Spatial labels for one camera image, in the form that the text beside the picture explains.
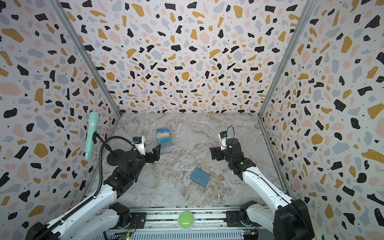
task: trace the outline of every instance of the marble surface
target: marble surface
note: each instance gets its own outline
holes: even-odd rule
[[[228,126],[235,128],[245,157],[251,159],[261,172],[278,188],[281,184],[263,138],[256,114],[150,114],[125,113],[115,135],[132,140],[145,136],[146,151],[157,145],[156,129],[170,127],[172,145],[161,148],[161,158],[147,163],[137,183],[117,201],[128,207],[167,207],[203,205],[240,205],[250,200],[264,201],[228,168],[225,160],[212,160],[209,147],[219,146],[217,133]],[[124,141],[113,139],[112,149],[130,149]],[[189,179],[198,167],[211,175],[206,187]],[[104,160],[104,179],[115,167]],[[97,188],[98,177],[91,187]]]

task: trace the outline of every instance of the teal microphone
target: teal microphone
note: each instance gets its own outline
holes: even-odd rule
[[[94,132],[97,130],[97,124],[99,124],[100,114],[96,112],[91,112],[88,118],[88,134],[87,140],[85,142],[85,160],[89,160],[91,158],[91,154],[93,152],[93,140],[92,136]]]

